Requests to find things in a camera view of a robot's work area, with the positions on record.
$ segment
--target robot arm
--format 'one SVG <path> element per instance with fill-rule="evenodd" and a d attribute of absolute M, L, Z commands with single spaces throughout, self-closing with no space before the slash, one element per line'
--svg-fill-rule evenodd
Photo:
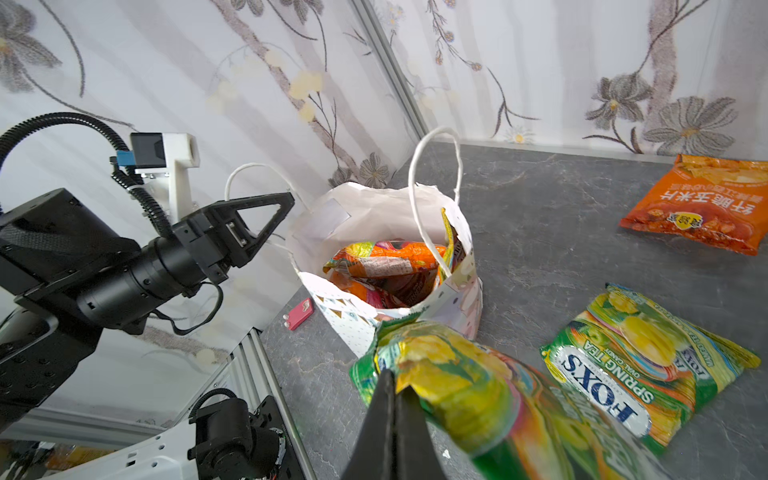
<path fill-rule="evenodd" d="M 0 137 L 0 166 L 23 138 L 62 123 L 94 128 L 122 157 L 129 151 L 94 118 L 47 114 Z M 176 295 L 195 295 L 204 283 L 221 295 L 228 270 L 250 262 L 293 206 L 289 193 L 219 201 L 170 225 L 135 165 L 124 167 L 127 173 L 113 165 L 112 177 L 160 234 L 144 248 L 119 237 L 65 189 L 0 215 L 0 286 L 19 305 L 0 325 L 0 432 L 67 379 L 95 351 L 103 329 L 141 334 L 150 313 Z M 239 210 L 272 204 L 279 210 L 253 235 Z"/>

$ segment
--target black cable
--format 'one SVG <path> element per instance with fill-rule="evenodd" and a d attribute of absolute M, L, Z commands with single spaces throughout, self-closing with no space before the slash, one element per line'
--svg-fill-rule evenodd
<path fill-rule="evenodd" d="M 106 138 L 116 151 L 129 151 L 128 146 L 120 135 L 103 121 L 93 118 L 90 115 L 61 111 L 52 114 L 39 115 L 30 118 L 29 120 L 25 120 L 20 124 L 9 128 L 2 136 L 0 136 L 0 169 L 2 169 L 2 165 L 5 163 L 8 154 L 11 153 L 11 150 L 26 137 L 43 128 L 63 124 L 77 124 L 93 128 Z M 129 187 L 142 185 L 144 183 L 141 179 L 141 175 L 136 173 L 135 167 L 127 167 L 126 170 L 128 170 L 127 174 L 119 170 L 117 165 L 115 165 L 112 178 L 138 200 L 141 208 L 147 212 L 147 217 L 149 217 L 150 222 L 152 222 L 157 234 L 161 237 L 170 237 L 173 234 L 173 231 L 170 228 L 170 222 L 168 222 L 165 212 L 157 201 L 145 191 L 144 188 L 136 187 L 129 189 Z M 3 210 L 2 207 L 0 207 L 0 215 L 2 214 Z"/>
<path fill-rule="evenodd" d="M 221 308 L 221 303 L 224 301 L 224 291 L 221 289 L 221 287 L 216 285 L 215 283 L 211 283 L 211 282 L 200 282 L 200 283 L 205 283 L 207 285 L 215 286 L 216 290 L 219 293 L 219 295 L 218 295 L 218 298 L 216 299 L 216 305 L 214 305 L 214 309 L 211 310 L 210 313 L 208 313 L 208 316 L 205 317 L 205 320 L 203 320 L 202 322 L 198 323 L 197 325 L 195 325 L 195 326 L 193 326 L 191 328 L 188 328 L 188 329 L 180 329 L 180 328 L 178 328 L 176 326 L 176 322 L 175 322 L 174 319 L 170 318 L 165 313 L 162 313 L 160 310 L 152 310 L 152 313 L 154 313 L 157 316 L 157 318 L 159 318 L 161 320 L 168 320 L 170 322 L 171 328 L 174 329 L 174 333 L 176 333 L 177 335 L 187 335 L 188 333 L 192 333 L 193 331 L 199 329 L 200 327 L 202 327 L 206 323 L 209 323 L 212 319 L 214 319 L 214 317 L 216 316 L 216 314 L 219 311 L 219 308 Z"/>
<path fill-rule="evenodd" d="M 231 399 L 237 398 L 237 395 L 235 395 L 235 393 L 230 389 L 213 389 L 213 390 L 210 390 L 209 392 L 205 392 L 202 396 L 200 396 L 199 399 L 197 399 L 194 405 L 192 405 L 189 418 L 193 418 L 197 414 L 197 410 L 199 410 L 200 407 L 203 406 L 206 400 L 216 395 L 226 395 Z"/>
<path fill-rule="evenodd" d="M 174 234 L 173 229 L 170 227 L 168 217 L 165 216 L 163 207 L 157 203 L 142 185 L 137 184 L 136 181 L 131 178 L 130 174 L 126 174 L 117 168 L 117 166 L 114 167 L 111 176 L 112 180 L 116 181 L 118 185 L 125 190 L 128 190 L 128 193 L 138 200 L 141 208 L 147 213 L 147 218 L 152 223 L 152 226 L 155 231 L 157 231 L 158 235 L 164 238 L 170 238 Z"/>

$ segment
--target orange snack bag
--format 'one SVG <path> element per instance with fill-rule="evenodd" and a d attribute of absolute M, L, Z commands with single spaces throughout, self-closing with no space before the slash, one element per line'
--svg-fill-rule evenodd
<path fill-rule="evenodd" d="M 677 155 L 619 225 L 757 255 L 768 231 L 768 162 Z"/>
<path fill-rule="evenodd" d="M 436 247 L 440 255 L 445 253 L 445 247 Z M 348 276 L 383 278 L 434 270 L 437 267 L 437 260 L 424 243 L 389 240 L 347 245 L 323 266 L 323 273 L 335 269 Z"/>
<path fill-rule="evenodd" d="M 331 272 L 330 282 L 343 292 L 351 293 L 376 308 L 400 308 L 406 306 L 396 296 L 377 286 L 368 285 L 339 272 Z"/>

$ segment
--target blue connector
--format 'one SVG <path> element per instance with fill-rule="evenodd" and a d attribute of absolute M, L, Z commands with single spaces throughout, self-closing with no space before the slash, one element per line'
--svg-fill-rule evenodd
<path fill-rule="evenodd" d="M 134 152 L 126 150 L 118 150 L 118 166 L 130 167 L 136 164 L 136 158 L 134 158 Z"/>

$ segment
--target floral wallpaper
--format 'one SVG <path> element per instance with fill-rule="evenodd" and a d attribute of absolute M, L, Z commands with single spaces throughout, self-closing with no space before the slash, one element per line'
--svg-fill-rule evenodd
<path fill-rule="evenodd" d="M 429 127 L 768 160 L 768 2 L 372 2 Z"/>
<path fill-rule="evenodd" d="M 200 205 L 220 200 L 229 173 L 254 161 L 283 172 L 306 199 L 346 181 L 382 188 L 415 136 L 376 56 L 350 43 L 347 34 L 361 30 L 350 5 L 329 0 L 0 0 L 0 127 L 79 111 L 126 140 L 132 131 L 190 133 Z M 120 235 L 145 244 L 155 233 L 109 178 L 110 153 L 82 127 L 33 135 L 3 165 L 2 201 L 10 207 L 66 187 Z M 235 197 L 286 185 L 249 169 L 232 189 Z M 265 210 L 243 217 L 258 227 L 273 214 Z M 168 425 L 249 329 L 268 324 L 299 287 L 284 253 L 271 249 L 230 271 L 213 322 L 185 337 L 160 319 L 138 337 L 105 331 L 45 405 Z M 164 312 L 186 327 L 214 300 L 203 289 Z M 4 292 L 0 302 L 6 314 L 15 307 Z M 99 378 L 121 382 L 104 389 L 92 381 Z"/>

